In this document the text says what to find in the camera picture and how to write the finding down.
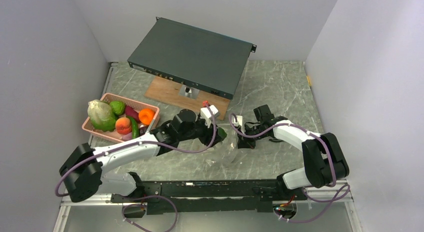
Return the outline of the clear zip top bag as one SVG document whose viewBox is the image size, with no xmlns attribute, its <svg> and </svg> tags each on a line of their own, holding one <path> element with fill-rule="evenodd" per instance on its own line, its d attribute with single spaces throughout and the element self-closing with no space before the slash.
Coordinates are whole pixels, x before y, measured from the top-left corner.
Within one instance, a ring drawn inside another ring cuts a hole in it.
<svg viewBox="0 0 424 232">
<path fill-rule="evenodd" d="M 217 143 L 214 147 L 206 151 L 206 162 L 208 165 L 230 166 L 239 153 L 237 149 L 237 134 L 233 130 L 226 132 L 224 141 Z"/>
</svg>

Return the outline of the orange fake fruit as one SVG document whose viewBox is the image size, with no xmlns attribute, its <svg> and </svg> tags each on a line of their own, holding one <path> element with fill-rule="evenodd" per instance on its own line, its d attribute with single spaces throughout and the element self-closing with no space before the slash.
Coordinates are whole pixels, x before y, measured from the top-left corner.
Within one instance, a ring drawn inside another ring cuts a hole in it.
<svg viewBox="0 0 424 232">
<path fill-rule="evenodd" d="M 152 109 L 142 109 L 138 113 L 139 121 L 144 125 L 150 125 L 153 121 L 156 112 Z"/>
</svg>

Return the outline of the green fake chili pepper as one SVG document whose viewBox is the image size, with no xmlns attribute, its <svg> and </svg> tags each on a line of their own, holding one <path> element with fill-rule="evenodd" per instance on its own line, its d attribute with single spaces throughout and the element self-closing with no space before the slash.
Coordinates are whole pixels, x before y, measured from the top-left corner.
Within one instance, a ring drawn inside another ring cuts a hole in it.
<svg viewBox="0 0 424 232">
<path fill-rule="evenodd" d="M 140 129 L 137 121 L 132 116 L 127 116 L 131 122 L 131 138 L 136 139 L 140 136 Z"/>
</svg>

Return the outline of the dark red fake fruit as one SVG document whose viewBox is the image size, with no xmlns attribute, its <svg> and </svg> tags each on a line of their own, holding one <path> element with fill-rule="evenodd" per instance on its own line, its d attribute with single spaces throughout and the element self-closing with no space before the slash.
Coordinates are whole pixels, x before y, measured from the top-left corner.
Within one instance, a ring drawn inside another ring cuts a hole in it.
<svg viewBox="0 0 424 232">
<path fill-rule="evenodd" d="M 139 113 L 136 110 L 134 110 L 134 108 L 132 108 L 131 106 L 126 105 L 124 113 L 126 117 L 132 117 L 137 123 L 141 122 L 139 120 Z"/>
</svg>

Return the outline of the dark purple fake eggplant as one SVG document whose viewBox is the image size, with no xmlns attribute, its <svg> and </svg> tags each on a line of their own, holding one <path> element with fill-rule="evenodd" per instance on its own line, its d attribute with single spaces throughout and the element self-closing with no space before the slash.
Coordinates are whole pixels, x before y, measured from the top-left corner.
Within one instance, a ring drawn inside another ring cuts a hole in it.
<svg viewBox="0 0 424 232">
<path fill-rule="evenodd" d="M 122 141 L 129 141 L 129 140 L 132 140 L 132 134 L 131 133 L 128 133 L 128 134 L 126 134 L 126 135 L 124 135 L 124 136 L 122 136 Z"/>
</svg>

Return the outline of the red peach fake fruit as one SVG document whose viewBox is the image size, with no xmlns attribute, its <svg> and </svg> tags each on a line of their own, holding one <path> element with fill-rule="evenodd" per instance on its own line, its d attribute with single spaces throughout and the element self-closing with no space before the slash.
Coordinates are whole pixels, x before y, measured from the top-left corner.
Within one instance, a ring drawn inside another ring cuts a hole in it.
<svg viewBox="0 0 424 232">
<path fill-rule="evenodd" d="M 127 135 L 132 132 L 132 122 L 127 117 L 119 118 L 115 123 L 115 130 L 118 134 Z"/>
</svg>

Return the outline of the white fake food pieces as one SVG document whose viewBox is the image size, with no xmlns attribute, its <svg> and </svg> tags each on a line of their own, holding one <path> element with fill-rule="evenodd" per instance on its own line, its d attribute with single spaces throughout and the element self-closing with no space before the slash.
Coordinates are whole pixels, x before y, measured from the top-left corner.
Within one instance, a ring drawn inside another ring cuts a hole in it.
<svg viewBox="0 0 424 232">
<path fill-rule="evenodd" d="M 101 100 L 89 101 L 87 114 L 94 129 L 103 132 L 115 130 L 117 117 L 108 103 Z"/>
</svg>

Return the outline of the green fake vegetable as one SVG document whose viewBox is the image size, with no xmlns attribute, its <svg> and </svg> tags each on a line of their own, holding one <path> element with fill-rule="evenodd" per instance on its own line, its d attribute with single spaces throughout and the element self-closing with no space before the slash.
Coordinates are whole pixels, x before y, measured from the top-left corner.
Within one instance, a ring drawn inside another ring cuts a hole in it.
<svg viewBox="0 0 424 232">
<path fill-rule="evenodd" d="M 224 141 L 226 137 L 227 137 L 227 133 L 225 132 L 225 130 L 218 127 L 217 130 L 216 130 L 217 141 L 218 142 Z"/>
</svg>

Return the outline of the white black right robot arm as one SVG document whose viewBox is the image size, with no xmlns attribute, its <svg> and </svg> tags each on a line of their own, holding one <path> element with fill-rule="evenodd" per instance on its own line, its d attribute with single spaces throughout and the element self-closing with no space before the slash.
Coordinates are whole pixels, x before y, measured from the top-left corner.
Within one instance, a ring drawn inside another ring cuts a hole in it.
<svg viewBox="0 0 424 232">
<path fill-rule="evenodd" d="M 349 175 L 350 168 L 337 137 L 332 133 L 311 132 L 283 116 L 275 116 L 268 105 L 254 109 L 255 122 L 242 122 L 242 116 L 231 114 L 231 125 L 238 136 L 238 148 L 255 148 L 256 141 L 268 138 L 282 141 L 302 153 L 303 167 L 277 177 L 275 192 L 288 199 L 295 189 L 334 186 L 338 179 Z"/>
</svg>

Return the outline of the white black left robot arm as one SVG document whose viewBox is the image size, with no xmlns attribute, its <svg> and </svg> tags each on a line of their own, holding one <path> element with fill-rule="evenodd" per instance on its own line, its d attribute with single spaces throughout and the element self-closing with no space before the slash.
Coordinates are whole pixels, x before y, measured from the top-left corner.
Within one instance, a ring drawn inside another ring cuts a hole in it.
<svg viewBox="0 0 424 232">
<path fill-rule="evenodd" d="M 59 184 L 64 184 L 72 202 L 82 202 L 97 193 L 113 193 L 139 201 L 146 188 L 135 172 L 110 174 L 110 171 L 135 160 L 156 157 L 177 151 L 182 141 L 198 139 L 205 149 L 225 140 L 226 132 L 217 126 L 214 107 L 203 107 L 200 114 L 183 109 L 172 120 L 164 122 L 144 135 L 115 145 L 92 148 L 88 143 L 79 145 L 65 161 L 59 172 Z"/>
</svg>

